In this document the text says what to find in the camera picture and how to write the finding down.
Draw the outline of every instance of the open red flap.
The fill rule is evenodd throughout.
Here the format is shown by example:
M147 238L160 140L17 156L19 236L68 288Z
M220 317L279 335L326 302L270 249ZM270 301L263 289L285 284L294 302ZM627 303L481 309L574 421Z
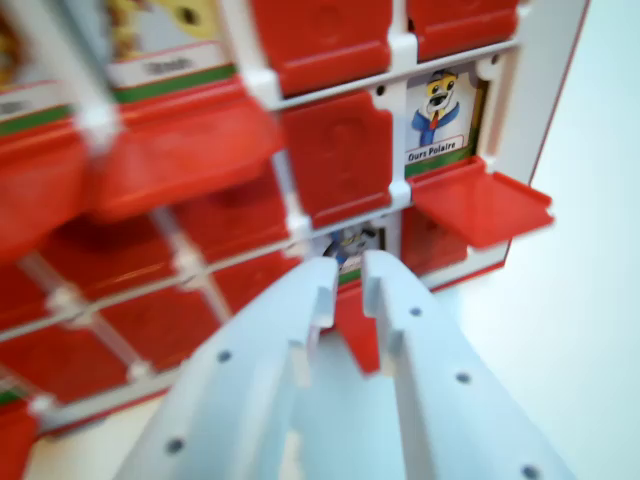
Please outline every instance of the open red flap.
M409 179L416 208L486 248L549 225L551 198L506 175L486 173L480 157Z
M83 210L88 159L67 120L0 142L0 263L21 257Z
M26 403L0 406L0 432L5 440L0 449L0 478L20 480L38 432L38 422L29 415Z
M407 0L418 61L508 39L516 30L518 0Z
M240 80L123 107L127 130L95 178L94 214L115 221L257 178L283 140Z

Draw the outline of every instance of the card picture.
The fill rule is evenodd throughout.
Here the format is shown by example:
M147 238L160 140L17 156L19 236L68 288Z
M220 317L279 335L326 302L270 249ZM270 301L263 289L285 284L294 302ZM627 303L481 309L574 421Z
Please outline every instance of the card picture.
M362 254L367 250L386 250L386 218L364 222L316 237L312 241L315 255L335 258L340 267L339 283L360 278Z
M0 135L53 122L68 113L56 83L0 10Z
M407 83L405 177L475 153L486 82L473 64L436 70Z

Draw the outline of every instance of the red plastic tile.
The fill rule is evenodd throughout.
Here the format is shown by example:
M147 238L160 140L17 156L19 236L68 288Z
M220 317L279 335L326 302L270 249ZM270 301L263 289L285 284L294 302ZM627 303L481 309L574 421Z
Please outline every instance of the red plastic tile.
M0 263L36 248L83 211L88 158L69 120L2 137Z
M335 326L363 373L380 370L376 321L362 313L361 282L345 285L338 290Z
M235 314L300 262L297 257L274 252L214 272L213 278Z
M321 227L391 203L392 115L368 92L282 113L300 200Z
M0 363L61 403L126 383L126 367L89 330L58 325L0 343Z
M159 371L180 365L220 326L200 292L178 288L138 297L101 313Z
M46 295L16 265L0 267L0 330L48 315Z
M476 248L549 225L551 198L506 175L487 174L480 157L409 179L418 210Z
M29 415L23 402L0 407L0 478L20 480L36 441L38 422Z
M108 225L79 218L51 235L41 254L89 299L175 273L169 247L145 216Z
M418 60L507 40L516 30L518 0L407 0Z
M285 208L271 168L258 179L174 207L209 262L284 240Z
M256 179L283 147L238 78L123 107L128 129L93 179L93 214L115 221Z
M400 258L416 275L423 275L463 261L467 243L411 207L402 212Z
M252 0L258 34L285 95L384 72L391 0Z

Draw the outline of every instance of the character card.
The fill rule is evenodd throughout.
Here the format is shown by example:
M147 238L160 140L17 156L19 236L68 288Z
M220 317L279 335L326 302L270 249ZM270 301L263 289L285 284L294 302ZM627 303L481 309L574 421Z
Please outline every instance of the character card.
M474 64L409 79L405 177L475 153L485 91Z
M59 0L121 102L235 73L212 0Z

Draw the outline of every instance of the red flap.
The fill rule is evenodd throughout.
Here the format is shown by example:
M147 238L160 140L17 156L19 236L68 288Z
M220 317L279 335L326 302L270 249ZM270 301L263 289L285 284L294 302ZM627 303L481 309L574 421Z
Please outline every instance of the red flap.
M87 165L87 149L66 120L0 143L0 263L82 211Z
M501 173L486 173L480 157L413 177L409 183L418 210L476 248L553 221L546 210L550 197Z
M60 325L0 342L0 363L62 404L127 383L125 365L93 332Z
M40 254L88 300L175 273L171 249L147 216L108 225L77 218L53 232Z
M38 422L29 415L27 404L16 402L0 407L0 478L20 480L36 441Z
M407 15L418 38L418 60L508 39L518 24L517 5L518 0L407 0Z
M253 180L283 146L275 119L237 79L129 108L129 129L96 178L93 210L106 221Z
M251 182L175 205L173 211L207 262L289 235L280 189L270 167Z
M391 0L251 0L285 95L384 72Z

